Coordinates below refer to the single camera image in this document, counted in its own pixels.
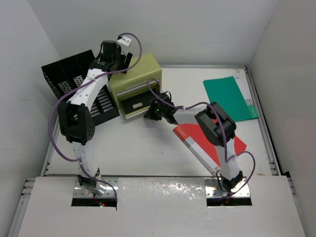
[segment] red book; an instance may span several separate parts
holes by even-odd
[[[176,126],[173,132],[190,149],[205,168],[215,176],[216,171],[220,169],[217,152],[215,146],[205,137],[200,126],[198,124],[181,124]],[[235,137],[234,146],[236,154],[245,151],[247,147],[237,136]]]

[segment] white label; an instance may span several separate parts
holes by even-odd
[[[239,90],[241,91],[241,94],[244,98],[244,100],[251,99],[250,91],[247,90],[247,86],[243,83],[239,75],[234,76],[235,81],[239,87]]]
[[[137,103],[137,104],[133,105],[133,109],[136,109],[136,108],[141,107],[141,106],[143,106],[142,103]]]

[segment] white table surface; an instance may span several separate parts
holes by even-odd
[[[247,84],[244,70],[163,68],[162,89],[172,93],[175,105],[189,106],[208,98],[203,86],[206,79],[239,75]],[[209,172],[173,133],[174,125],[165,120],[153,121],[141,116],[123,116],[96,127],[91,142],[93,156],[102,175],[143,176],[210,176]],[[256,158],[255,175],[271,175],[257,119],[237,122],[236,135]],[[60,133],[57,146],[70,158],[75,158],[70,144]],[[238,158],[244,175],[249,175],[253,163],[246,154]],[[78,165],[63,160],[55,151],[47,174],[77,175]]]
[[[19,237],[304,237],[285,176],[254,176],[252,206],[206,206],[203,178],[119,178],[118,210],[71,206],[75,177],[38,177]]]

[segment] metal plate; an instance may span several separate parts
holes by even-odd
[[[119,178],[118,177],[102,177],[102,180],[110,183],[115,191],[118,193]],[[102,198],[115,198],[113,189],[108,185],[102,185],[102,188],[106,190],[102,195]],[[73,198],[93,198],[93,193],[86,192],[79,184],[78,178],[76,179],[75,188],[73,192]]]
[[[220,187],[218,185],[217,178],[205,178],[205,192],[206,192],[206,198],[220,198],[227,196],[228,193],[224,193],[220,190]],[[241,188],[241,186],[246,182],[246,179],[243,178],[242,181],[240,181],[236,187],[232,189],[232,192],[238,191],[238,189]],[[239,192],[232,195],[233,198],[250,198],[250,191],[249,186],[246,184]]]

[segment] black bracket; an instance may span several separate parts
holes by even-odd
[[[233,139],[235,137],[236,124],[219,104],[217,104],[216,102],[212,102],[210,104],[219,116],[219,119],[224,127],[226,141],[228,142],[230,139]],[[216,119],[216,116],[212,112],[212,110],[207,106],[206,109],[197,113],[197,115],[195,115],[195,118],[208,141],[214,146],[223,147],[224,143],[222,130],[219,126],[218,121],[214,123],[213,120]]]
[[[128,68],[132,56],[132,53],[128,53],[126,56],[122,55],[121,47],[117,45],[116,41],[105,40],[101,43],[100,52],[91,63],[90,68],[98,68],[104,72],[123,70]]]
[[[170,97],[166,93],[157,93],[157,96],[165,102],[174,106],[174,103],[171,102]],[[155,121],[161,120],[161,118],[165,118],[168,123],[177,124],[177,121],[173,116],[177,110],[178,109],[170,107],[169,105],[166,105],[165,103],[156,99],[152,101],[148,111],[144,115],[144,118],[152,119]]]
[[[93,138],[95,125],[88,107],[61,102],[58,106],[60,132],[69,142],[85,145]]]

